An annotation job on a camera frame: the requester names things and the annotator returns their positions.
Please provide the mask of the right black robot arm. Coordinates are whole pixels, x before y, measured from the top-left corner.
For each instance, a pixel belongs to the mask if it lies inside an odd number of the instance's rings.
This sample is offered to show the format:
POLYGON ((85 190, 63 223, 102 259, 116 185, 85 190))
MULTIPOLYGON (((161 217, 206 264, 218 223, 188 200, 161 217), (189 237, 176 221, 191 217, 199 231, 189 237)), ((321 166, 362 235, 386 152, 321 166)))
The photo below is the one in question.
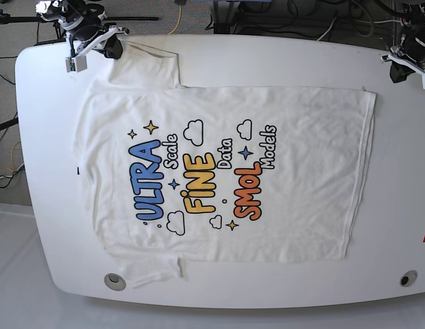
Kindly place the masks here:
POLYGON ((71 59, 85 56, 91 50, 114 60, 122 56, 118 35, 127 35, 129 30, 106 22, 105 9, 96 1, 39 1, 35 9, 42 20, 56 21, 66 32, 71 59))

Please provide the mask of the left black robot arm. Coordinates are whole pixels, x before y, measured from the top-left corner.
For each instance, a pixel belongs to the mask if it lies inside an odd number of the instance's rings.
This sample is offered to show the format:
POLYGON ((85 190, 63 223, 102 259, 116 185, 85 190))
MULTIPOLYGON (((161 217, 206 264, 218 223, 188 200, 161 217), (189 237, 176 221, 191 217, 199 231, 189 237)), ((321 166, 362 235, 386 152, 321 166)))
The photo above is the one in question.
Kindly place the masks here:
POLYGON ((375 2, 380 9, 400 18, 402 24, 400 43, 390 47, 389 53, 381 60, 391 64, 389 76, 394 84, 404 82, 410 74, 417 73, 425 90, 425 1, 400 3, 406 9, 404 12, 397 12, 382 1, 375 2))

